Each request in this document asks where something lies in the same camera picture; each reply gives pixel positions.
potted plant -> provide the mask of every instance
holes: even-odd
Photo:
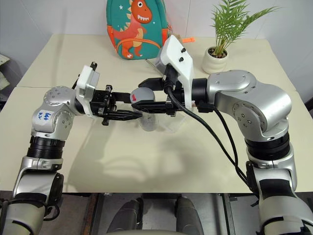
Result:
[[[275,11],[278,7],[264,9],[252,16],[245,11],[246,0],[222,0],[223,3],[218,7],[214,6],[212,25],[215,27],[216,45],[205,51],[202,69],[206,73],[222,71],[226,66],[229,57],[226,48],[244,34],[246,28],[261,16]]]

table surface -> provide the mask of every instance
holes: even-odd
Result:
[[[196,77],[207,76],[200,64],[206,45],[211,44],[213,39],[197,38],[195,43],[185,45],[194,58]],[[230,46],[229,53],[226,70],[248,70],[261,82],[279,85],[291,96],[289,120],[297,190],[313,191],[309,181],[313,160],[307,157],[313,152],[312,118],[268,42],[242,39]],[[129,92],[142,80],[158,76],[144,61],[120,59],[105,36],[52,36],[0,113],[0,161],[4,163],[0,164],[0,190],[13,188],[21,158],[29,147],[32,114],[41,105],[47,88],[71,86],[82,66],[93,60],[101,73],[100,89],[112,84],[116,91]],[[119,108],[130,109],[125,104]],[[232,155],[217,116],[200,115]],[[224,117],[237,146],[240,167],[245,171],[244,137],[236,121]],[[249,192],[213,137],[190,117],[175,133],[169,133],[161,127],[145,132],[137,120],[111,121],[109,126],[102,126],[100,118],[79,116],[74,120],[63,159],[60,173],[65,176],[64,192]]]

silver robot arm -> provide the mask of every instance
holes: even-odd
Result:
[[[95,63],[84,67],[76,90],[63,86],[50,89],[35,111],[30,147],[22,158],[13,199],[0,210],[1,235],[38,234],[47,208],[56,206],[61,198],[63,175],[57,171],[62,167],[62,149],[74,117],[83,113],[92,116],[89,102],[99,78],[95,68]]]
[[[280,88],[232,70],[210,75],[208,102],[231,115],[245,137],[250,189],[259,195],[260,234],[311,234],[313,213],[294,191],[297,177],[287,115],[291,99]]]

handwritten label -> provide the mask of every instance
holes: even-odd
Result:
[[[54,112],[48,111],[48,110],[40,110],[37,113],[37,123],[39,125],[45,125],[51,120],[51,117],[53,116]]]

green plant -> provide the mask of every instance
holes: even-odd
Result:
[[[222,0],[224,4],[219,7],[214,6],[213,20],[216,34],[216,48],[211,54],[222,58],[225,55],[225,49],[236,39],[244,34],[245,29],[261,16],[275,11],[278,7],[264,9],[249,16],[249,11],[245,11],[248,4],[246,0]]]

